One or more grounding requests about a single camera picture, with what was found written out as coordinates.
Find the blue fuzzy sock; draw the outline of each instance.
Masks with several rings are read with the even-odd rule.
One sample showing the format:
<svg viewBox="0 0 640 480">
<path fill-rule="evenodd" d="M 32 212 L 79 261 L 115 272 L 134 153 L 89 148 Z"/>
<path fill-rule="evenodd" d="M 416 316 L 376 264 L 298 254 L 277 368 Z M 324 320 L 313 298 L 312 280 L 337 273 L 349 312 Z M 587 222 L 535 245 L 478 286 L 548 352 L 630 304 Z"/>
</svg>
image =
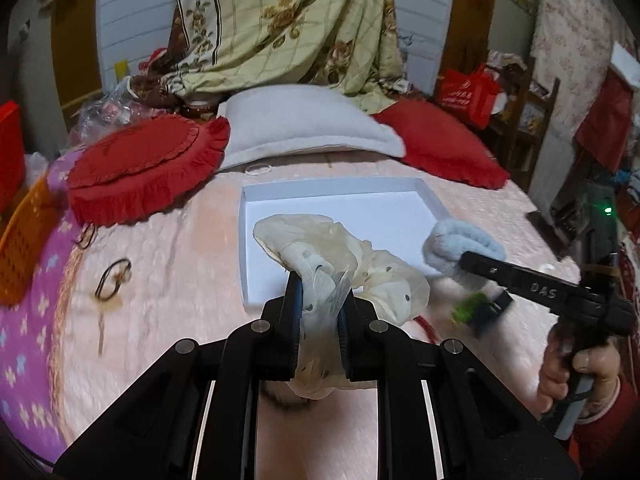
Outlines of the blue fuzzy sock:
<svg viewBox="0 0 640 480">
<path fill-rule="evenodd" d="M 482 229 L 453 218 L 435 225 L 423 251 L 428 265 L 469 290 L 480 290 L 487 280 L 460 269 L 463 253 L 473 251 L 501 261 L 506 257 L 502 246 Z"/>
</svg>

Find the pink floral cloth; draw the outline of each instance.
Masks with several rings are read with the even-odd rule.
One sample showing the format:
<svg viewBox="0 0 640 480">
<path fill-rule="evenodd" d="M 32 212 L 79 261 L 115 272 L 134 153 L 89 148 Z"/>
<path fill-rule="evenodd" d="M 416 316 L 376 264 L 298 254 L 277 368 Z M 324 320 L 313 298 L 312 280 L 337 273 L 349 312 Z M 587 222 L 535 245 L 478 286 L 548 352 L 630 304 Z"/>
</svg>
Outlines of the pink floral cloth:
<svg viewBox="0 0 640 480">
<path fill-rule="evenodd" d="M 66 178 L 79 152 L 57 160 L 49 188 L 66 192 Z M 14 436 L 54 462 L 66 449 L 51 409 L 49 352 L 58 291 L 80 227 L 67 210 L 47 241 L 30 289 L 15 307 L 0 306 L 0 417 Z"/>
<path fill-rule="evenodd" d="M 594 0 L 541 0 L 531 55 L 534 78 L 560 80 L 552 128 L 571 140 L 600 92 L 612 51 L 610 14 Z"/>
</svg>

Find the red sleeve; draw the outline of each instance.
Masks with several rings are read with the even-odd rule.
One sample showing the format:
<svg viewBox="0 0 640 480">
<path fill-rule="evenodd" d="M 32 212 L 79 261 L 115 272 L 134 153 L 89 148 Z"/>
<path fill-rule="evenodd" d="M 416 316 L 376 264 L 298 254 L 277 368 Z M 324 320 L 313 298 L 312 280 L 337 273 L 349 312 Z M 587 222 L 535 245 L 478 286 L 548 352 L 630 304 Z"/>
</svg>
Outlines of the red sleeve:
<svg viewBox="0 0 640 480">
<path fill-rule="evenodd" d="M 598 463 L 639 404 L 640 400 L 631 386 L 620 377 L 620 394 L 608 413 L 591 424 L 574 427 L 574 437 L 580 453 L 580 466 L 583 469 L 591 468 Z"/>
</svg>

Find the hand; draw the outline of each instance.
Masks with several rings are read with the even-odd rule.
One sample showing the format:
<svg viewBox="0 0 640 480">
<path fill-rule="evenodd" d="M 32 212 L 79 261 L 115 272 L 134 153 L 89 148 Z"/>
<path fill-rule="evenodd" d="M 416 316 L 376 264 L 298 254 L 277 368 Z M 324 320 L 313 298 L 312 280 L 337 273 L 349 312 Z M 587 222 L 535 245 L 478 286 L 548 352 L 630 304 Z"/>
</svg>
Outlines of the hand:
<svg viewBox="0 0 640 480">
<path fill-rule="evenodd" d="M 541 413 L 548 412 L 554 400 L 567 396 L 569 369 L 566 366 L 566 356 L 571 351 L 572 341 L 563 340 L 556 325 L 549 332 L 548 345 L 540 368 L 536 405 Z M 616 392 L 620 354 L 611 342 L 607 342 L 604 346 L 578 352 L 572 365 L 577 372 L 594 375 L 593 391 L 580 416 L 596 415 L 609 405 Z"/>
</svg>

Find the white pillow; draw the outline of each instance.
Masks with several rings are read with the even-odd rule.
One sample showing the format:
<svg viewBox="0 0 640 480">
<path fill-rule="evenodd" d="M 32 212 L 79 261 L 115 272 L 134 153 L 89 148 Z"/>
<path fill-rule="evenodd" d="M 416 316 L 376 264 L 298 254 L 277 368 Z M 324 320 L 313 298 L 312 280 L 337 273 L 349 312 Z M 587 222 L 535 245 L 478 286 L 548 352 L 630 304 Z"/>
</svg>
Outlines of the white pillow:
<svg viewBox="0 0 640 480">
<path fill-rule="evenodd" d="M 274 85 L 245 90 L 220 105 L 231 124 L 220 169 L 268 156 L 368 150 L 402 157 L 404 142 L 342 94 L 315 85 Z"/>
</svg>

